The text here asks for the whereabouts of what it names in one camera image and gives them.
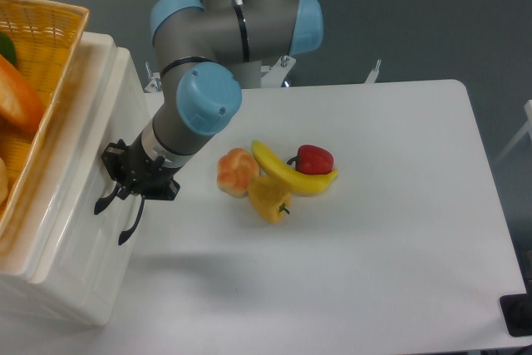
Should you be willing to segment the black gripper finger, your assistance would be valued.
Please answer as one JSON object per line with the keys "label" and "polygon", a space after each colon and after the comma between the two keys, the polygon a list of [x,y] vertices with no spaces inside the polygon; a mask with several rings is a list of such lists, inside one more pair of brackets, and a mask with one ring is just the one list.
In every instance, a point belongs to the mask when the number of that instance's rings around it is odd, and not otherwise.
{"label": "black gripper finger", "polygon": [[142,185],[123,185],[120,182],[116,183],[116,197],[125,200],[128,196],[145,197]]}
{"label": "black gripper finger", "polygon": [[119,139],[117,142],[109,143],[101,154],[101,160],[107,173],[115,182],[122,183],[125,178],[124,156],[126,150],[126,143]]}

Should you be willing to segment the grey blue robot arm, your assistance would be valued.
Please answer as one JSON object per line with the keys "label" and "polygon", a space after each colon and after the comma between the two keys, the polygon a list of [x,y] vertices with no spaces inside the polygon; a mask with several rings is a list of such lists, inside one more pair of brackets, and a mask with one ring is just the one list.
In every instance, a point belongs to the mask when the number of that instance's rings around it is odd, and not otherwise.
{"label": "grey blue robot arm", "polygon": [[150,14],[164,102],[131,143],[109,144],[102,160],[114,198],[172,200],[175,173],[238,111],[242,92],[230,68],[317,49],[323,39],[318,0],[159,0]]}

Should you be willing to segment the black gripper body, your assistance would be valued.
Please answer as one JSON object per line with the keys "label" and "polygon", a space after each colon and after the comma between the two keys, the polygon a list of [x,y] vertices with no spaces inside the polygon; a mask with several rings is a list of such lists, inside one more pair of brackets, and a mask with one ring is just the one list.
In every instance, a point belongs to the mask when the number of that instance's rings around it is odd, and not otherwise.
{"label": "black gripper body", "polygon": [[162,155],[152,160],[144,150],[141,136],[137,136],[126,150],[126,175],[122,184],[142,185],[146,200],[172,201],[180,190],[174,179],[179,168],[169,168],[164,163]]}

